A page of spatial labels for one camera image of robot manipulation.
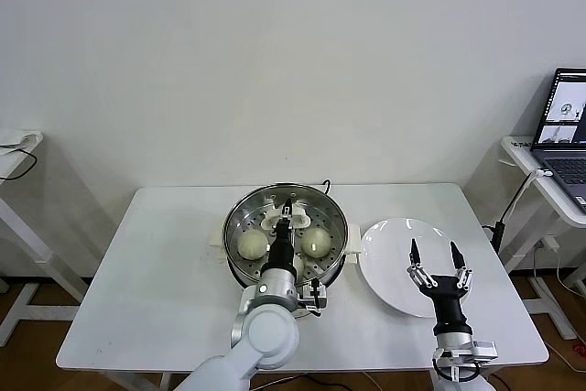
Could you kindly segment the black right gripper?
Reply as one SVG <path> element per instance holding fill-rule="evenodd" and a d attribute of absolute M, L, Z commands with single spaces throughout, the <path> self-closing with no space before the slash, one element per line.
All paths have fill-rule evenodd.
<path fill-rule="evenodd" d="M 453 241 L 450 242 L 450 251 L 455 274 L 432 277 L 421 265 L 417 241 L 412 238 L 407 273 L 414 284 L 421 288 L 421 293 L 433 303 L 436 316 L 436 325 L 433 329 L 435 335 L 452 332 L 470 334 L 471 327 L 461 310 L 461 298 L 465 291 L 470 290 L 472 269 L 466 266 L 463 254 Z"/>

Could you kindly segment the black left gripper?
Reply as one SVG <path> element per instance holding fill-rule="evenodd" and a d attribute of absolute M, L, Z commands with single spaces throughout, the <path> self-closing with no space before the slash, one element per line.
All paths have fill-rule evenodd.
<path fill-rule="evenodd" d="M 276 233 L 275 240 L 271 244 L 269 256 L 266 261 L 266 270 L 279 268 L 284 270 L 294 270 L 294 246 L 292 244 L 292 229 L 290 223 L 293 218 L 293 203 L 287 199 L 278 209 L 277 225 L 274 228 Z"/>

